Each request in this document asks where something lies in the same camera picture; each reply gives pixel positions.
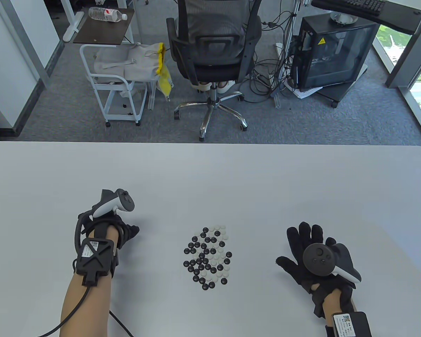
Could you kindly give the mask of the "person's right hand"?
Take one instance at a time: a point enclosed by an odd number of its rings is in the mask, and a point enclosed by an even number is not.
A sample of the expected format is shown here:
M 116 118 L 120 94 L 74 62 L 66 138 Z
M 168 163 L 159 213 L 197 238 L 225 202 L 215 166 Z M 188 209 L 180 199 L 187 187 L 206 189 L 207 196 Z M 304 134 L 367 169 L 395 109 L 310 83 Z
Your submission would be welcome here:
M 340 310 L 338 312 L 354 312 L 354 306 L 352 304 L 352 291 L 355 289 L 354 283 L 344 279 L 342 276 L 316 276 L 310 273 L 303 262 L 303 254 L 308 246 L 315 243 L 331 246 L 336 244 L 336 240 L 332 237 L 327 237 L 324 240 L 321 226 L 317 224 L 310 226 L 306 222 L 300 223 L 299 227 L 288 228 L 287 238 L 296 262 L 288 257 L 280 256 L 276 259 L 276 264 L 291 275 L 294 281 L 307 293 L 312 295 L 315 305 L 315 315 L 318 318 L 326 318 L 323 304 L 335 290 L 341 292 L 338 301 Z

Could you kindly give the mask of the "person's left hand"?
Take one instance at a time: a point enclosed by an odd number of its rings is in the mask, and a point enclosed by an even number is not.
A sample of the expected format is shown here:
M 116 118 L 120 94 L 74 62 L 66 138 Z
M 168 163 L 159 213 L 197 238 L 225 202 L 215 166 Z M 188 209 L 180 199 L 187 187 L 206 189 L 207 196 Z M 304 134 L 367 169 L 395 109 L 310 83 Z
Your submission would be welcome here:
M 85 234 L 87 237 L 91 232 L 94 232 L 94 239 L 105 239 L 107 236 L 108 227 L 114 227 L 118 232 L 118 240 L 116 248 L 121 249 L 122 246 L 132 238 L 134 238 L 140 231 L 138 226 L 130 226 L 125 223 L 122 218 L 114 211 L 105 213 L 98 218 L 92 217 L 92 212 L 87 211 L 78 215 L 78 221 L 75 228 L 74 245 L 77 255 L 80 257 L 81 235 Z

